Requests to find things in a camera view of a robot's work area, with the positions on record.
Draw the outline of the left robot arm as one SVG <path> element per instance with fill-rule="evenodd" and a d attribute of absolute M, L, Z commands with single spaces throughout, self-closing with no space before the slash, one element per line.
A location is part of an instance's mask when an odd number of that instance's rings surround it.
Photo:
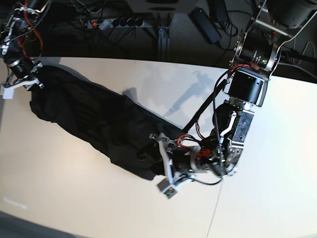
<path fill-rule="evenodd" d="M 228 70 L 176 139 L 151 134 L 162 159 L 158 189 L 172 195 L 197 174 L 232 176 L 244 150 L 268 82 L 283 56 L 282 47 L 294 40 L 317 14 L 314 0 L 263 0 L 234 48 Z"/>

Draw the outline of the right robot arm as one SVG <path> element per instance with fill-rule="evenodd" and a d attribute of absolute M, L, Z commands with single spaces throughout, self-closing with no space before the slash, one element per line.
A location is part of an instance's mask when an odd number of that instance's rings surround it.
<path fill-rule="evenodd" d="M 18 0 L 12 4 L 9 17 L 0 25 L 0 58 L 7 68 L 7 79 L 0 86 L 0 95 L 12 99 L 15 89 L 30 90 L 34 85 L 43 88 L 36 74 L 43 67 L 42 54 L 27 55 L 25 42 L 33 34 L 43 50 L 43 40 L 37 31 L 52 5 L 51 0 Z"/>

